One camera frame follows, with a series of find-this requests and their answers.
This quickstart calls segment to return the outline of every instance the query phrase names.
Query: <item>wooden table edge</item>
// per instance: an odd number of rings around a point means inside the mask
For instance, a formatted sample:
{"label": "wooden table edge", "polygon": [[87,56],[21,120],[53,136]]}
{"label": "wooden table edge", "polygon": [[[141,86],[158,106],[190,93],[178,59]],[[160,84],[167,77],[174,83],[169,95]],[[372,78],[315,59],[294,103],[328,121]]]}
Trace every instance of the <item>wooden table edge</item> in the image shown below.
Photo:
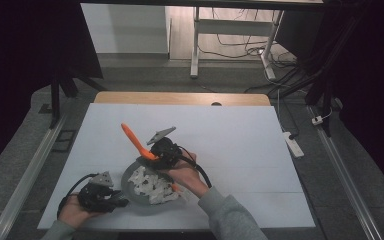
{"label": "wooden table edge", "polygon": [[270,106],[264,94],[243,93],[180,93],[180,92],[99,92],[94,103],[158,104],[158,105],[212,105]]}

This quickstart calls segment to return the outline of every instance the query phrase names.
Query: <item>metal frame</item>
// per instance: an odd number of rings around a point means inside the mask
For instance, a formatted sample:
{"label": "metal frame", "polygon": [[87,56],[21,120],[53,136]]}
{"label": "metal frame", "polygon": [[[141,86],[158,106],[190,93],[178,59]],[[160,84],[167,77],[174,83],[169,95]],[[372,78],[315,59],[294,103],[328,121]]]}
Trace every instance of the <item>metal frame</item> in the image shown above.
{"label": "metal frame", "polygon": [[[307,110],[312,118],[316,116],[310,106],[307,106]],[[335,168],[336,174],[338,174],[338,178],[342,183],[348,199],[350,200],[351,205],[356,212],[358,220],[360,220],[360,224],[366,233],[367,239],[382,240],[383,238],[378,229],[378,226],[373,219],[373,216],[370,213],[366,202],[358,191],[357,186],[351,177],[351,174],[348,172],[348,169],[342,160],[338,149],[336,148],[335,142],[321,127],[317,127],[317,132],[326,149],[327,154],[329,155],[330,160],[332,161],[332,165]]]}
{"label": "metal frame", "polygon": [[154,6],[246,8],[293,11],[324,11],[329,8],[353,7],[353,4],[338,4],[336,1],[273,1],[273,0],[81,0],[80,3],[129,4]]}
{"label": "metal frame", "polygon": [[74,105],[72,103],[73,101],[74,100],[72,99],[68,99],[68,102],[65,104],[66,106],[64,106],[64,112],[61,119],[55,124],[53,129],[48,129],[46,132],[20,182],[18,183],[13,194],[11,195],[11,198],[2,211],[0,216],[0,239],[6,239],[9,231],[14,225],[15,219],[20,213],[21,207],[26,201],[31,188],[35,183],[36,178],[39,175],[39,172],[49,155],[49,152],[51,151],[55,139],[58,137],[62,126],[64,125],[69,113],[71,112],[71,107]]}
{"label": "metal frame", "polygon": [[194,9],[194,38],[191,57],[191,78],[198,78],[198,61],[199,49],[198,39],[199,34],[225,34],[225,35],[250,35],[250,36],[266,36],[267,46],[260,55],[263,62],[266,75],[269,80],[276,79],[273,69],[268,59],[271,46],[279,27],[280,19],[283,11],[280,11],[274,22],[253,22],[253,21],[238,21],[238,20],[218,20],[218,19],[200,19],[199,7]]}

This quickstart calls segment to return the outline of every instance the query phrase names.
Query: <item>white wall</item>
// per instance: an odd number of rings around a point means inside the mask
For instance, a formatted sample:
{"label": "white wall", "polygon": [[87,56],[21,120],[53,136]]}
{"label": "white wall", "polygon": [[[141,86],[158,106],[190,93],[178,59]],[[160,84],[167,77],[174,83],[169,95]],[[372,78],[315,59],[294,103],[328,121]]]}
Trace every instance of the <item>white wall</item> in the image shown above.
{"label": "white wall", "polygon": [[165,6],[82,4],[97,53],[168,53]]}

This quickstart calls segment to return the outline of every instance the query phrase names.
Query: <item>white device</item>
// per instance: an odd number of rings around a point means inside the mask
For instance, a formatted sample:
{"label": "white device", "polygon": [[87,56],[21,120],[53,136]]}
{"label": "white device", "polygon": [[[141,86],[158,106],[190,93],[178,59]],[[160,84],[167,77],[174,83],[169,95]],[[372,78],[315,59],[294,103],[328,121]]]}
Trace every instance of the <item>white device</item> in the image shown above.
{"label": "white device", "polygon": [[292,152],[292,155],[296,158],[304,156],[304,152],[299,147],[297,141],[295,139],[289,139],[291,136],[290,132],[284,132],[283,136],[285,137],[285,141],[288,144],[289,150]]}
{"label": "white device", "polygon": [[313,123],[314,126],[316,126],[323,123],[323,118],[321,116],[318,116],[318,117],[312,118],[311,122]]}

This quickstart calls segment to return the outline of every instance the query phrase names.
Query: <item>sleeve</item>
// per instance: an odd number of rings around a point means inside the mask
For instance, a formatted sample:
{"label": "sleeve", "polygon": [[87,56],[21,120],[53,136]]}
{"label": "sleeve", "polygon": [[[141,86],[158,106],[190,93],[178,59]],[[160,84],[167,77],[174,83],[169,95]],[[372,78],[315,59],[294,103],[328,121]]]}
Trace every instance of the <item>sleeve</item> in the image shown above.
{"label": "sleeve", "polygon": [[210,229],[218,240],[267,240],[251,213],[233,196],[225,198],[212,187],[198,205],[207,213]]}
{"label": "sleeve", "polygon": [[41,240],[71,240],[75,231],[70,225],[56,220]]}

